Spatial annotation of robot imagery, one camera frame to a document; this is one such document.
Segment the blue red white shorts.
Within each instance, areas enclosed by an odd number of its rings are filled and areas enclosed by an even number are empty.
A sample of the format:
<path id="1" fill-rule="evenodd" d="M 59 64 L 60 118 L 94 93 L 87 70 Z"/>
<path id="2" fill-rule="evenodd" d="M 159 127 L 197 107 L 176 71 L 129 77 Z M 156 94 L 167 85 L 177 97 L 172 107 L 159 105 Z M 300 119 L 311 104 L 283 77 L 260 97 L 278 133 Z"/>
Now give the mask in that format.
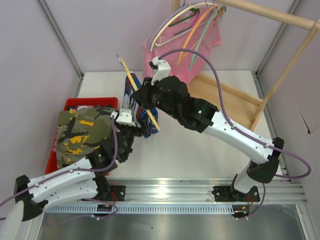
<path id="1" fill-rule="evenodd" d="M 124 94 L 122 107 L 131 109 L 133 120 L 138 128 L 142 130 L 142 134 L 145 138 L 150 137 L 153 134 L 159 132 L 156 125 L 150 119 L 147 111 L 139 106 L 136 100 L 132 97 L 135 92 L 132 83 L 128 76 L 125 78 Z"/>

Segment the green yellow camouflage trousers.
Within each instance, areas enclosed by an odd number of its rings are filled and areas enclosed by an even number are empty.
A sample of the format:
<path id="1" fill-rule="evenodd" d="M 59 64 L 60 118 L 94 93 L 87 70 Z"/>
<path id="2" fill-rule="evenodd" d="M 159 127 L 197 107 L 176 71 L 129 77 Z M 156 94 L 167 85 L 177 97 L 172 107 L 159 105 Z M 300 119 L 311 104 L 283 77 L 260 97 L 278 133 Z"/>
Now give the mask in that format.
<path id="1" fill-rule="evenodd" d="M 56 160 L 59 169 L 71 165 L 100 147 L 112 132 L 109 106 L 81 107 L 61 111 L 56 134 Z"/>

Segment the orange hanger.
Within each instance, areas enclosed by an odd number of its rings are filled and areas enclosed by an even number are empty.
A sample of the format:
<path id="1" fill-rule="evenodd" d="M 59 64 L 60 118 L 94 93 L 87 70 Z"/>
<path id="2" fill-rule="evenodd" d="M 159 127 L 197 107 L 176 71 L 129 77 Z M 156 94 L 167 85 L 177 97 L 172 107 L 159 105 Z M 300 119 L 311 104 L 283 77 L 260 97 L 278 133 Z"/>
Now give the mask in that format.
<path id="1" fill-rule="evenodd" d="M 220 4 L 209 5 L 206 7 L 205 3 L 203 2 L 192 5 L 190 9 L 199 9 L 199 13 L 192 17 L 190 22 L 178 24 L 180 27 L 187 27 L 187 29 L 180 33 L 179 36 L 172 41 L 170 44 L 171 47 L 173 49 L 191 49 L 195 51 L 197 42 L 204 30 L 206 23 L 210 18 L 211 13 L 218 5 Z M 215 23 L 214 27 L 210 27 L 208 29 L 201 42 L 200 48 L 198 49 L 198 52 L 203 54 L 205 57 L 210 56 L 214 47 L 222 44 L 218 24 L 219 21 Z"/>

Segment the mint green hanger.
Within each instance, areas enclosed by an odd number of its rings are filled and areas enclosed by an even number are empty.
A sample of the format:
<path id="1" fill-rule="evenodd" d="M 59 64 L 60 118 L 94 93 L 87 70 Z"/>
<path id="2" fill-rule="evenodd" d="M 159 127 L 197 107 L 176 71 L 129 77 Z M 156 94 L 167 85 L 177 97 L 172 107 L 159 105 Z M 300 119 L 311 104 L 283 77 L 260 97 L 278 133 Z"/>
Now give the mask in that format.
<path id="1" fill-rule="evenodd" d="M 197 52 L 201 46 L 201 43 L 208 31 L 209 28 L 212 28 L 215 26 L 216 22 L 219 21 L 219 19 L 224 15 L 224 12 L 226 12 L 227 7 L 225 5 L 218 5 L 213 12 L 210 15 L 210 18 L 207 20 L 206 25 L 201 33 L 201 36 L 195 46 L 195 51 Z"/>

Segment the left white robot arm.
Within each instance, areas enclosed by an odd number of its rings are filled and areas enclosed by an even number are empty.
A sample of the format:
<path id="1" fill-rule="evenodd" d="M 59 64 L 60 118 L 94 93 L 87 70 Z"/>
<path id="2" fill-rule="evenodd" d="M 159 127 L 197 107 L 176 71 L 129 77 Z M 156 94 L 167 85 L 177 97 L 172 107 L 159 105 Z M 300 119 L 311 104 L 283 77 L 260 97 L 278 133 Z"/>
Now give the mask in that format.
<path id="1" fill-rule="evenodd" d="M 55 205 L 83 199 L 106 200 L 111 189 L 105 175 L 128 160 L 134 138 L 144 133 L 141 127 L 118 125 L 100 147 L 77 162 L 40 177 L 17 177 L 13 193 L 16 203 L 24 203 L 22 221 L 34 219 Z"/>

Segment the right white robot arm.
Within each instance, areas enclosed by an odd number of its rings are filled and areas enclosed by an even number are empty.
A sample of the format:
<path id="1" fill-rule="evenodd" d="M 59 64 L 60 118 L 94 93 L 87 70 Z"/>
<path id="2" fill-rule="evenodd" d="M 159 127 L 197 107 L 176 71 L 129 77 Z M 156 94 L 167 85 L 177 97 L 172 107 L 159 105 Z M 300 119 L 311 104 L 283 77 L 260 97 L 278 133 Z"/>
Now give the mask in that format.
<path id="1" fill-rule="evenodd" d="M 155 84 L 152 78 L 146 77 L 132 98 L 142 108 L 158 108 L 186 129 L 218 138 L 248 156 L 248 165 L 232 181 L 230 192 L 234 197 L 247 194 L 258 183 L 270 183 L 276 175 L 283 139 L 263 138 L 227 120 L 217 106 L 190 96 L 187 85 L 176 76 Z"/>

